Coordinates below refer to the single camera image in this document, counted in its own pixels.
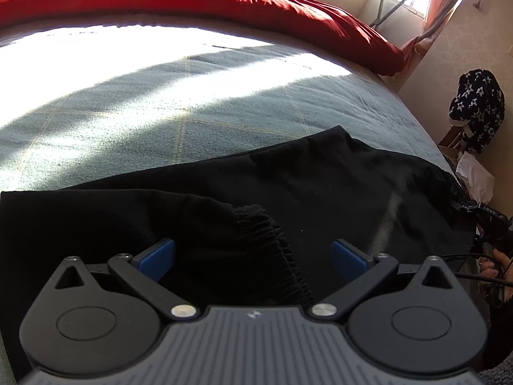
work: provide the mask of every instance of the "ribbed grey surface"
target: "ribbed grey surface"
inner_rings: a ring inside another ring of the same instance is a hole
[[[379,371],[362,360],[333,324],[298,308],[212,308],[194,323],[175,324],[158,348],[128,370],[99,379],[52,378],[24,385],[406,385],[422,381]],[[431,385],[478,385],[465,373]]]

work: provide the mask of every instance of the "orange curtain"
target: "orange curtain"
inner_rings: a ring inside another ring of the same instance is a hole
[[[399,76],[404,77],[408,72],[414,52],[417,52],[421,56],[424,56],[426,52],[429,50],[433,42],[436,40],[440,32],[443,30],[445,24],[448,22],[450,15],[452,13],[452,8],[448,9],[448,4],[450,4],[453,0],[431,0],[429,2],[429,9],[424,20],[424,25],[422,27],[422,32],[428,32],[433,25],[435,25],[438,21],[443,21],[439,24],[439,26],[435,30],[431,30],[431,33],[428,37],[425,37],[421,41],[419,41],[419,36],[410,40],[402,47],[405,58],[405,68],[402,72],[399,73]]]

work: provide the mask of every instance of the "hand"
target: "hand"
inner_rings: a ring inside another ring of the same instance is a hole
[[[501,263],[502,271],[505,271],[506,268],[509,266],[510,259],[507,257],[504,253],[498,251],[497,249],[493,250],[493,257]],[[484,277],[490,277],[490,278],[496,278],[499,274],[499,271],[494,269],[494,263],[486,260],[486,259],[479,259],[479,272]],[[513,282],[513,265],[510,266],[508,269],[508,272],[504,274],[504,280]],[[513,295],[513,287],[506,287],[504,288],[504,301],[507,301],[511,298]]]

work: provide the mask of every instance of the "black and white star pattern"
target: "black and white star pattern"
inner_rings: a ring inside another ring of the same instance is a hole
[[[462,122],[470,120],[468,126],[474,136],[463,134],[463,141],[467,142],[468,151],[481,153],[504,120],[504,97],[490,71],[476,69],[460,77],[449,117]]]

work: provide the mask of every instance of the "red blanket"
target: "red blanket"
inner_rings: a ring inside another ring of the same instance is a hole
[[[215,16],[286,33],[381,75],[404,65],[403,52],[340,8],[315,0],[0,0],[0,28],[85,13],[153,12]]]

